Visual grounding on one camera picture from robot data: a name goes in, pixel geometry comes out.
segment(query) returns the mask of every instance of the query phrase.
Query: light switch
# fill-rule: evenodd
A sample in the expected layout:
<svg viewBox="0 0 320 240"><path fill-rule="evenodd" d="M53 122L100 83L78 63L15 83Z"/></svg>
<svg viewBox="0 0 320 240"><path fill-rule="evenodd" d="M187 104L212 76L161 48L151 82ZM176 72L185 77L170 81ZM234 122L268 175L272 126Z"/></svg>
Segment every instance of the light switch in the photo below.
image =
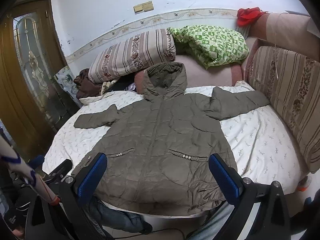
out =
<svg viewBox="0 0 320 240"><path fill-rule="evenodd" d="M138 5L134 6L133 9L134 9L135 13L143 11L142 4L138 4Z"/></svg>
<svg viewBox="0 0 320 240"><path fill-rule="evenodd" d="M152 1L143 3L142 7L145 12L152 11L154 9Z"/></svg>

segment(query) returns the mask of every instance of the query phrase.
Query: black cable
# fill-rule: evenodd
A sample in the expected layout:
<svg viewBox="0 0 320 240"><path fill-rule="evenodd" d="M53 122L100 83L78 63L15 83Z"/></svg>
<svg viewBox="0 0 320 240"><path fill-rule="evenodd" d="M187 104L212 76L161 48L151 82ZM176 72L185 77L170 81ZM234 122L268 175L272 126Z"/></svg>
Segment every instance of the black cable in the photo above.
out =
<svg viewBox="0 0 320 240"><path fill-rule="evenodd" d="M150 232L149 234L155 233L155 232L160 232L160 231L165 231L165 230L178 230L178 231L182 234L183 240L186 240L186 237L185 237L184 233L183 233L180 229L178 229L178 228L160 229L160 230L152 231L152 232ZM135 236L145 236L145 235L148 235L148 234L138 234L138 235L134 235L134 236L116 237L115 239L125 239L125 238L130 238L130 237L135 237Z"/></svg>

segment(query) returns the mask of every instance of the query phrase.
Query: decorative wall border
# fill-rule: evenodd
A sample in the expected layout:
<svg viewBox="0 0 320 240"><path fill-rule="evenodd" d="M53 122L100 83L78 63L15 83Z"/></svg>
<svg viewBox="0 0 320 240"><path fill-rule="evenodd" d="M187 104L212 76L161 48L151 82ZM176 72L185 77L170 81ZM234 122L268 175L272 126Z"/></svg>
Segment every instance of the decorative wall border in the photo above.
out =
<svg viewBox="0 0 320 240"><path fill-rule="evenodd" d="M161 25L163 23L170 23L185 19L202 19L202 18L226 18L226 19L236 19L237 10L232 9L219 9L219 8L206 8L206 9L187 9L174 12L168 12L163 14L158 14L150 16L144 19L131 22L129 24L118 27L111 30L95 40L87 43L74 53L66 56L67 63L71 63L74 60L80 58L89 51L109 42L123 35L127 35L136 30L143 30L151 26Z"/></svg>

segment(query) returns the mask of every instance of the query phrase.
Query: floral striped pillow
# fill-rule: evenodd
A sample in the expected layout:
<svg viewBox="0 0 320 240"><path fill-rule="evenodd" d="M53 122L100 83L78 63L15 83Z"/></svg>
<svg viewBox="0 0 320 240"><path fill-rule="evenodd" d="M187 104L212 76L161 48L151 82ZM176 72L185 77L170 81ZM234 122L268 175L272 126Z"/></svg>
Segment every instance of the floral striped pillow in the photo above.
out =
<svg viewBox="0 0 320 240"><path fill-rule="evenodd" d="M88 77L95 84L136 72L161 62L173 61L176 48L167 29L138 34L104 50L92 63Z"/></svg>

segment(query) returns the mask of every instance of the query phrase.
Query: green patterned blanket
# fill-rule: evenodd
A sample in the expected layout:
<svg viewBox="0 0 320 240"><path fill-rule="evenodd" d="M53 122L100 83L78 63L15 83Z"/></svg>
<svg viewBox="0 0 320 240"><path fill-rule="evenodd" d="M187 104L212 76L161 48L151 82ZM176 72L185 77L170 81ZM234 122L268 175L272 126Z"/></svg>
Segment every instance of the green patterned blanket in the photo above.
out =
<svg viewBox="0 0 320 240"><path fill-rule="evenodd" d="M249 49L243 36L223 27L210 25L169 28L177 47L183 47L207 69L247 57Z"/></svg>

